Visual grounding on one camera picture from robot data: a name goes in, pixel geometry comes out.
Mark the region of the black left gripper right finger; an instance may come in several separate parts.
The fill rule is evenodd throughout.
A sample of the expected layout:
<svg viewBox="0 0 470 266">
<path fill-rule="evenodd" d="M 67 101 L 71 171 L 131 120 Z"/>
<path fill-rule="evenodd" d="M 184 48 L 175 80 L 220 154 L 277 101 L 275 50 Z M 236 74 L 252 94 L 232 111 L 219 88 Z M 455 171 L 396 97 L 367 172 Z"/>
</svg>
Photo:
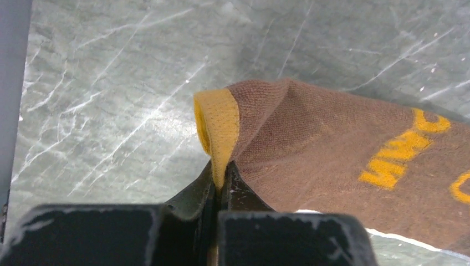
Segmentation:
<svg viewBox="0 0 470 266">
<path fill-rule="evenodd" d="M 218 265 L 377 265 L 363 225 L 340 213 L 276 212 L 230 163 L 218 214 Z"/>
</svg>

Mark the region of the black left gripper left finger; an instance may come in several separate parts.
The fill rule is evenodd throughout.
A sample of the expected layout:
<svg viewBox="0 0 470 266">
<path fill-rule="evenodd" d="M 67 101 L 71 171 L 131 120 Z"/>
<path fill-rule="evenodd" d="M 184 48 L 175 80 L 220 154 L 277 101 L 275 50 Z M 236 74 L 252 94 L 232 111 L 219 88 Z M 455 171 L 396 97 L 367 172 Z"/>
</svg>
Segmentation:
<svg viewBox="0 0 470 266">
<path fill-rule="evenodd" d="M 42 204 L 17 223 L 2 265 L 206 265 L 211 165 L 157 204 Z"/>
</svg>

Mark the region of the yellow brown bear towel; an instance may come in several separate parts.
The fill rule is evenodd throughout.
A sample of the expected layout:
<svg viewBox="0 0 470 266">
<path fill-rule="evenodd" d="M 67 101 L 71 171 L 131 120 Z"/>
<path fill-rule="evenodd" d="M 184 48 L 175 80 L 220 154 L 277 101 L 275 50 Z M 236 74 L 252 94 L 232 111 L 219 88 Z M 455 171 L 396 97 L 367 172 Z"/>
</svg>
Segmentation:
<svg viewBox="0 0 470 266">
<path fill-rule="evenodd" d="M 469 126 L 297 80 L 194 96 L 215 186 L 234 163 L 276 211 L 356 216 L 367 228 L 469 255 Z"/>
</svg>

